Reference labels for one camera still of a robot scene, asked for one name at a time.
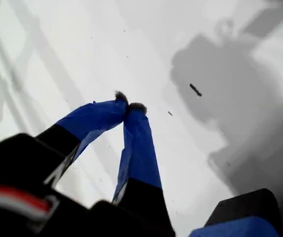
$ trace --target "red stripe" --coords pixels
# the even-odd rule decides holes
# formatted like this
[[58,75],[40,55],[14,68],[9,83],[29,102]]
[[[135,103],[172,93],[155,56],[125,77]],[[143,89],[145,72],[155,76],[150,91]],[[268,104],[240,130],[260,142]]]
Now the red stripe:
[[0,186],[0,195],[27,202],[29,205],[33,206],[36,209],[40,209],[46,212],[50,210],[50,205],[46,201],[13,187]]

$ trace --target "blue fabric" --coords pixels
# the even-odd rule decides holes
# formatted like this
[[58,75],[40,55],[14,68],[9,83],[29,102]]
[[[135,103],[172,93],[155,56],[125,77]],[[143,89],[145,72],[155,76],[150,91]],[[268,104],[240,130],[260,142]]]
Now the blue fabric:
[[259,217],[247,217],[192,231],[190,237],[278,237],[274,227]]
[[162,188],[151,128],[148,118],[141,110],[129,112],[124,119],[123,134],[124,149],[114,197],[128,178]]
[[126,114],[127,103],[123,100],[112,100],[83,105],[59,120],[56,124],[64,127],[80,141],[73,161],[82,151],[104,131],[120,124]]

